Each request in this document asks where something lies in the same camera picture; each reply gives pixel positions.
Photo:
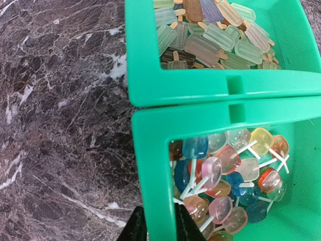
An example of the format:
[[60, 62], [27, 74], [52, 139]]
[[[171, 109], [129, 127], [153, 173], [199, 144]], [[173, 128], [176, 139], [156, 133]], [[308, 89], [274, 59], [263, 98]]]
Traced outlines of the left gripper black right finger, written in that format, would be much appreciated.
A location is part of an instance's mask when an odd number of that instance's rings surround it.
[[176, 232], [179, 241], [205, 241], [196, 223], [184, 205], [175, 203]]

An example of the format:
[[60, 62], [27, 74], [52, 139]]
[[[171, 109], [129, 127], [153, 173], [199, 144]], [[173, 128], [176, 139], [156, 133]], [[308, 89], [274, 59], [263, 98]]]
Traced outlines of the green three-compartment candy bin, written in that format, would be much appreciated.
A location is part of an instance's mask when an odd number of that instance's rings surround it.
[[150, 240], [176, 240], [169, 141], [265, 127], [290, 147], [283, 200], [235, 240], [320, 240], [320, 54], [300, 1], [241, 1], [280, 70], [163, 70], [152, 1], [125, 2], [134, 150]]

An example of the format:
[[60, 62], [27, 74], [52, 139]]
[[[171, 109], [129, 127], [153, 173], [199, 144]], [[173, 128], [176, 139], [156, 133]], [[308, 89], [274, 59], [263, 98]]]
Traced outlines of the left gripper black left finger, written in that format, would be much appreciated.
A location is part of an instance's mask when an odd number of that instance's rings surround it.
[[137, 206], [132, 212], [117, 241], [147, 241], [144, 209]]

